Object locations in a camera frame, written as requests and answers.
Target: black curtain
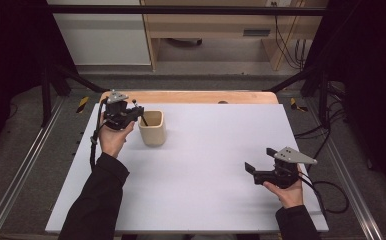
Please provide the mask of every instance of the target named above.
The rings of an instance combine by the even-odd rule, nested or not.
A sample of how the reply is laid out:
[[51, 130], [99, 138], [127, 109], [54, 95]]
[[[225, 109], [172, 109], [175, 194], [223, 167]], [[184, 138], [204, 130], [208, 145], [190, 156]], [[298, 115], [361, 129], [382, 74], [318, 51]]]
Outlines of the black curtain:
[[[330, 2], [341, 6], [339, 1]], [[329, 80], [345, 84], [352, 125], [369, 161], [386, 175], [386, 1], [360, 1], [341, 36], [335, 38], [330, 54], [321, 58], [318, 50], [341, 26], [342, 21], [336, 20], [342, 19], [346, 16], [323, 18], [307, 64], [327, 61], [324, 70]], [[318, 85], [318, 79], [308, 80], [308, 85]]]
[[45, 67], [50, 68], [50, 82], [61, 95], [70, 89], [53, 66], [77, 72], [53, 15], [26, 10], [27, 4], [47, 2], [0, 1], [0, 132], [12, 97], [40, 85]]

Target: black cable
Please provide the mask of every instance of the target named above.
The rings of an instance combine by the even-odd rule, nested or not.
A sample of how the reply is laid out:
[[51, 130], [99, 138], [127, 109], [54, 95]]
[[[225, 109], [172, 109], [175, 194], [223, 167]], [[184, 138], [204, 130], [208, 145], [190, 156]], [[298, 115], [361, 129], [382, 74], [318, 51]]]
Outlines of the black cable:
[[334, 118], [331, 123], [334, 123], [334, 122], [337, 122], [338, 120], [340, 119], [345, 119], [345, 115], [346, 115], [346, 112], [345, 111], [342, 111], [339, 113], [339, 116], [337, 118]]
[[327, 133], [328, 133], [328, 131], [325, 131], [325, 132], [320, 133], [318, 135], [313, 135], [313, 136], [310, 136], [310, 137], [297, 137], [295, 139], [313, 139], [313, 138], [317, 138], [317, 137], [320, 137], [320, 136], [324, 136]]
[[313, 129], [311, 129], [311, 130], [308, 130], [308, 131], [306, 131], [306, 132], [295, 134], [294, 136], [295, 136], [295, 138], [296, 138], [296, 137], [300, 137], [300, 136], [305, 136], [305, 135], [308, 135], [308, 134], [310, 134], [310, 133], [313, 133], [313, 132], [317, 131], [318, 129], [320, 129], [320, 128], [322, 128], [322, 127], [323, 127], [323, 125], [319, 125], [319, 126], [313, 128]]
[[12, 114], [10, 114], [7, 119], [13, 118], [13, 116], [15, 116], [15, 114], [18, 112], [18, 105], [14, 104], [14, 103], [11, 103], [10, 105], [15, 107], [15, 111]]
[[97, 123], [96, 123], [96, 129], [93, 132], [93, 136], [90, 137], [91, 141], [91, 152], [90, 152], [90, 167], [91, 170], [93, 171], [94, 167], [96, 166], [96, 146], [97, 146], [97, 138], [99, 137], [99, 131], [102, 129], [102, 127], [105, 125], [104, 123], [100, 126], [100, 119], [102, 116], [102, 107], [108, 100], [108, 97], [103, 99], [100, 102], [99, 105], [99, 111], [98, 111], [98, 116], [97, 116]]
[[302, 69], [305, 67], [305, 48], [306, 48], [306, 39], [302, 42], [302, 54], [301, 54], [301, 63], [302, 63]]
[[336, 184], [334, 184], [332, 182], [327, 182], [327, 181], [315, 181], [315, 182], [313, 182], [313, 184], [314, 184], [314, 186], [317, 185], [317, 184], [328, 184], [328, 185], [331, 185], [331, 186], [337, 188], [337, 190], [339, 190], [342, 193], [342, 195], [344, 196], [346, 203], [345, 203], [345, 207], [343, 209], [341, 209], [341, 210], [326, 209], [327, 212], [335, 213], [335, 214], [341, 214], [341, 213], [345, 213], [349, 209], [349, 206], [350, 206], [349, 198], [346, 195], [345, 191], [341, 187], [339, 187], [338, 185], [336, 185]]
[[335, 117], [337, 117], [338, 115], [344, 114], [344, 113], [345, 113], [345, 110], [343, 110], [343, 109], [339, 109], [336, 112], [334, 112], [333, 115], [331, 115], [329, 118], [330, 124], [335, 122], [335, 120], [333, 120]]
[[336, 99], [334, 96], [336, 96], [338, 99], [344, 99], [345, 98], [345, 93], [337, 90], [336, 88], [332, 87], [332, 85], [329, 85], [329, 89], [327, 90], [327, 93], [330, 93], [330, 97]]
[[305, 176], [306, 178], [308, 178], [308, 180], [312, 182], [311, 177], [309, 177], [308, 175], [306, 175], [305, 173], [303, 173], [303, 172], [301, 172], [301, 171], [299, 171], [299, 173], [300, 173], [301, 175]]
[[321, 197], [321, 194], [320, 192], [310, 183], [308, 182], [306, 179], [304, 179], [303, 177], [301, 176], [298, 176], [298, 178], [304, 182], [306, 185], [308, 185], [315, 193], [315, 196], [317, 196], [317, 200], [318, 200], [318, 204], [320, 205], [320, 209], [321, 209], [321, 213], [323, 214], [324, 218], [327, 220], [327, 213], [326, 213], [326, 208], [324, 206], [324, 202], [323, 202], [323, 199]]
[[[275, 18], [275, 42], [277, 43], [278, 48], [280, 49], [281, 53], [283, 54], [284, 58], [286, 59], [287, 63], [289, 64], [289, 66], [292, 67], [292, 68], [294, 68], [294, 69], [299, 69], [298, 64], [293, 60], [292, 56], [290, 55], [289, 49], [287, 48], [287, 45], [286, 45], [286, 43], [284, 42], [283, 36], [281, 35], [280, 30], [278, 29], [278, 20], [277, 20], [277, 16], [274, 16], [274, 18]], [[286, 49], [286, 52], [287, 52], [287, 54], [288, 54], [290, 60], [291, 60], [296, 66], [292, 66], [292, 64], [290, 64], [289, 58], [287, 58], [285, 52], [283, 51], [283, 49], [281, 48], [280, 44], [278, 43], [278, 35], [279, 35], [279, 34], [280, 34], [281, 41], [283, 42], [284, 49]]]
[[328, 109], [331, 110], [331, 108], [332, 108], [335, 104], [338, 104], [338, 103], [342, 104], [342, 102], [339, 101], [339, 100], [334, 101], [334, 102], [332, 102], [332, 103], [328, 106]]
[[[318, 148], [318, 150], [317, 150], [317, 152], [315, 153], [315, 155], [314, 155], [314, 159], [316, 159], [317, 157], [318, 157], [318, 155], [320, 154], [320, 152], [321, 152], [321, 150], [323, 149], [323, 147], [324, 147], [324, 145], [327, 143], [327, 141], [328, 141], [328, 139], [329, 139], [329, 137], [330, 137], [330, 134], [331, 134], [331, 123], [333, 123], [332, 122], [332, 119], [334, 118], [334, 117], [336, 117], [337, 115], [339, 115], [340, 113], [343, 113], [344, 112], [344, 110], [343, 109], [339, 109], [339, 110], [337, 110], [332, 116], [330, 116], [329, 118], [328, 118], [328, 126], [327, 126], [327, 135], [326, 135], [326, 137], [324, 138], [324, 141], [323, 141], [323, 143], [321, 144], [321, 146]], [[312, 167], [312, 165], [311, 164], [309, 164], [308, 166], [307, 166], [307, 168], [306, 168], [306, 170], [309, 172], [309, 171], [311, 171], [311, 167]]]
[[297, 39], [296, 45], [295, 45], [295, 60], [296, 60], [296, 63], [298, 63], [298, 64], [300, 63], [299, 58], [298, 58], [299, 42], [300, 42], [300, 40]]

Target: cabinet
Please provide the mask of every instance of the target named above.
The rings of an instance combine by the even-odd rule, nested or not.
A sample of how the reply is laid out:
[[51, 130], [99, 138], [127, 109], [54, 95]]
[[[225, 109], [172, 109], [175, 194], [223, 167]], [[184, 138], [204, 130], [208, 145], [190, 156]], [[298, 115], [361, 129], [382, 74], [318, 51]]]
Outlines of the cabinet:
[[[138, 0], [48, 0], [49, 4], [139, 5]], [[150, 65], [141, 15], [54, 14], [76, 65]]]
[[[268, 6], [270, 0], [141, 0], [142, 5], [180, 6]], [[325, 7], [327, 0], [292, 0], [290, 7]], [[156, 68], [159, 41], [162, 38], [261, 38], [265, 53], [272, 68], [278, 70], [283, 60], [283, 44], [277, 37], [274, 16], [230, 16], [230, 15], [165, 15], [145, 14], [146, 36], [152, 67]], [[321, 17], [277, 17], [280, 35], [286, 42], [291, 39], [313, 39]]]

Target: black jacket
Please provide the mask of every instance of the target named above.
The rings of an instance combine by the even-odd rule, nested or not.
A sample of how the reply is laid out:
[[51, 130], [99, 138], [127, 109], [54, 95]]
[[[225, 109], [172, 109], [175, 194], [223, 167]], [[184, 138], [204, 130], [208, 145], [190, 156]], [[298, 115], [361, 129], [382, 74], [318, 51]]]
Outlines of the black jacket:
[[[121, 162], [102, 153], [69, 210], [59, 239], [113, 239], [122, 186], [129, 174]], [[305, 206], [282, 208], [276, 218], [284, 240], [320, 239]]]

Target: wire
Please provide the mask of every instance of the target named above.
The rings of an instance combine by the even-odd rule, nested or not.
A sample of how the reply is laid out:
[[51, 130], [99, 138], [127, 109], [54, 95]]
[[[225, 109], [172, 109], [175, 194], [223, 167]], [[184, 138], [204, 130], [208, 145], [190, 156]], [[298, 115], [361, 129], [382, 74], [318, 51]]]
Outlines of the wire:
[[296, 139], [313, 139], [313, 138], [317, 138], [317, 137], [320, 137], [320, 136], [324, 136], [327, 133], [328, 133], [328, 131], [325, 131], [325, 132], [320, 133], [318, 135], [314, 135], [314, 136], [310, 136], [310, 137], [297, 137]]
[[[274, 16], [274, 18], [275, 18], [275, 42], [277, 43], [278, 48], [280, 49], [281, 53], [283, 54], [284, 58], [286, 59], [287, 63], [289, 64], [289, 66], [294, 68], [294, 69], [299, 69], [299, 65], [297, 64], [297, 62], [295, 62], [293, 60], [292, 56], [290, 55], [289, 49], [287, 48], [287, 44], [284, 41], [283, 36], [280, 33], [280, 30], [278, 28], [277, 16]], [[280, 35], [280, 39], [283, 42], [284, 49], [286, 50], [286, 52], [287, 52], [287, 54], [288, 54], [288, 56], [290, 58], [290, 61], [292, 61], [296, 66], [292, 66], [292, 64], [289, 62], [289, 58], [287, 58], [284, 50], [281, 48], [280, 44], [278, 43], [278, 35]]]
[[323, 202], [323, 199], [321, 197], [321, 194], [320, 192], [310, 183], [308, 182], [308, 180], [304, 179], [303, 177], [301, 176], [298, 176], [298, 178], [304, 182], [306, 185], [308, 185], [315, 193], [315, 196], [317, 196], [317, 200], [318, 200], [318, 203], [320, 204], [320, 209], [321, 209], [321, 212], [324, 216], [324, 218], [327, 220], [327, 213], [326, 213], [326, 208], [324, 206], [324, 202]]
[[334, 101], [334, 102], [332, 102], [329, 106], [328, 106], [328, 109], [330, 110], [335, 104], [337, 104], [337, 103], [340, 103], [340, 104], [342, 104], [342, 102], [341, 101], [339, 101], [339, 100], [337, 100], [337, 101]]
[[90, 167], [91, 170], [93, 171], [94, 167], [96, 166], [96, 145], [97, 145], [97, 138], [99, 137], [99, 131], [102, 129], [102, 127], [105, 125], [105, 121], [103, 122], [102, 125], [100, 125], [100, 119], [102, 117], [102, 107], [108, 100], [108, 97], [103, 99], [100, 102], [99, 105], [99, 111], [98, 111], [98, 116], [97, 116], [97, 123], [96, 123], [96, 129], [93, 132], [93, 136], [90, 137], [91, 140], [91, 152], [90, 152]]
[[330, 137], [330, 134], [331, 134], [331, 130], [329, 129], [329, 130], [327, 131], [327, 135], [326, 135], [326, 137], [324, 138], [323, 143], [321, 144], [321, 146], [318, 148], [317, 152], [315, 153], [315, 155], [314, 155], [314, 157], [313, 157], [314, 159], [317, 158], [318, 155], [320, 154], [320, 152], [321, 152], [321, 150], [323, 149], [324, 145], [327, 143], [328, 138]]
[[313, 184], [314, 184], [314, 186], [317, 185], [317, 184], [328, 184], [328, 185], [331, 185], [331, 186], [337, 188], [337, 190], [339, 190], [342, 193], [343, 197], [345, 198], [346, 203], [345, 203], [345, 207], [343, 209], [341, 209], [341, 210], [326, 209], [327, 212], [335, 213], [335, 214], [341, 214], [341, 213], [345, 213], [349, 209], [349, 206], [350, 206], [349, 198], [346, 195], [345, 191], [341, 187], [339, 187], [338, 185], [336, 185], [336, 184], [334, 184], [332, 182], [327, 182], [327, 181], [315, 181], [315, 182], [313, 182]]
[[303, 173], [303, 172], [301, 172], [301, 171], [299, 171], [299, 173], [300, 173], [302, 176], [305, 176], [306, 178], [308, 178], [309, 181], [312, 182], [311, 178], [310, 178], [308, 175], [306, 175], [305, 173]]
[[305, 135], [308, 135], [308, 134], [310, 134], [310, 133], [313, 133], [313, 132], [317, 131], [318, 129], [320, 129], [320, 128], [322, 128], [322, 127], [323, 127], [323, 125], [319, 125], [319, 126], [313, 128], [313, 129], [311, 129], [311, 130], [308, 130], [308, 131], [306, 131], [306, 132], [295, 134], [294, 136], [295, 136], [295, 138], [296, 138], [296, 137], [300, 137], [300, 136], [305, 136]]
[[335, 87], [333, 87], [331, 85], [331, 82], [329, 84], [329, 89], [327, 90], [327, 92], [330, 93], [330, 96], [336, 100], [345, 98], [345, 93], [343, 93], [342, 91], [337, 90]]
[[12, 114], [10, 114], [7, 119], [13, 118], [15, 116], [15, 114], [18, 112], [18, 105], [14, 104], [14, 103], [11, 103], [10, 105], [15, 107], [15, 111]]
[[97, 132], [100, 132], [100, 129], [102, 129], [102, 127], [105, 126], [107, 121], [108, 121], [107, 119], [103, 120], [103, 123], [100, 125], [99, 129], [97, 129]]
[[299, 69], [302, 71], [304, 66], [305, 66], [305, 47], [306, 47], [306, 39], [303, 39], [303, 42], [302, 42], [302, 51], [301, 51], [301, 56], [298, 57], [298, 52], [299, 52], [299, 43], [300, 43], [300, 39], [296, 40], [296, 46], [295, 46], [295, 60], [296, 60], [296, 63], [299, 65]]

